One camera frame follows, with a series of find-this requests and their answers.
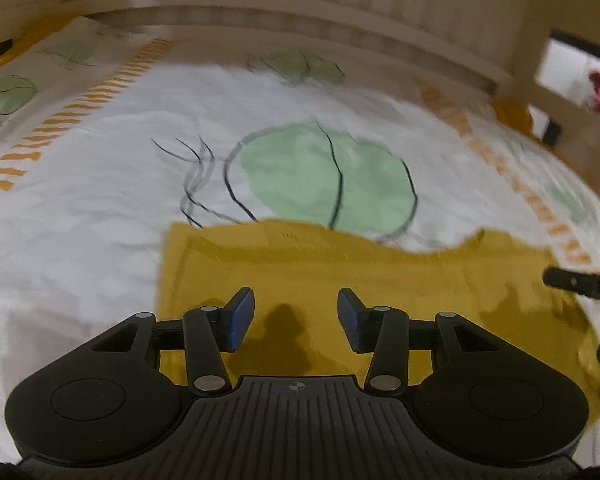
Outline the white leaf-print duvet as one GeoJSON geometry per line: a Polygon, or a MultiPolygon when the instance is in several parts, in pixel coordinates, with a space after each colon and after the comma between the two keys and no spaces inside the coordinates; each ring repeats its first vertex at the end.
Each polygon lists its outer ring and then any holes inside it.
{"type": "MultiPolygon", "coordinates": [[[[369,55],[77,18],[0,66],[0,460],[18,382],[159,316],[171,226],[268,220],[418,254],[500,231],[600,272],[600,198],[484,104],[369,55]]],[[[600,366],[600,300],[573,296],[600,366]]],[[[600,463],[591,410],[578,455],[600,463]]]]}

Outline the mustard yellow knit sweater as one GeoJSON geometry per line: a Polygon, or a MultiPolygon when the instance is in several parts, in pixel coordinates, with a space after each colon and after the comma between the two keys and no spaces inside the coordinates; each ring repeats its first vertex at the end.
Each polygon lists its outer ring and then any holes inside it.
{"type": "Polygon", "coordinates": [[[222,306],[238,289],[256,307],[239,350],[226,359],[242,375],[364,376],[337,316],[340,289],[368,306],[431,320],[454,311],[574,380],[600,418],[597,337],[577,299],[546,287],[546,248],[480,231],[452,249],[404,250],[313,224],[278,220],[196,229],[175,223],[163,246],[160,318],[222,306]]]}

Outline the beige wooden bed frame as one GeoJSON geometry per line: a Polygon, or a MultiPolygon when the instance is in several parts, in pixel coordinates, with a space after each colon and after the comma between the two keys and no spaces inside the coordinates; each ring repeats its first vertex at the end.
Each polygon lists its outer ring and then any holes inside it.
{"type": "Polygon", "coordinates": [[[555,151],[600,193],[600,121],[539,84],[552,32],[600,49],[600,0],[0,0],[0,47],[45,15],[220,20],[467,68],[562,126],[555,151]]]}

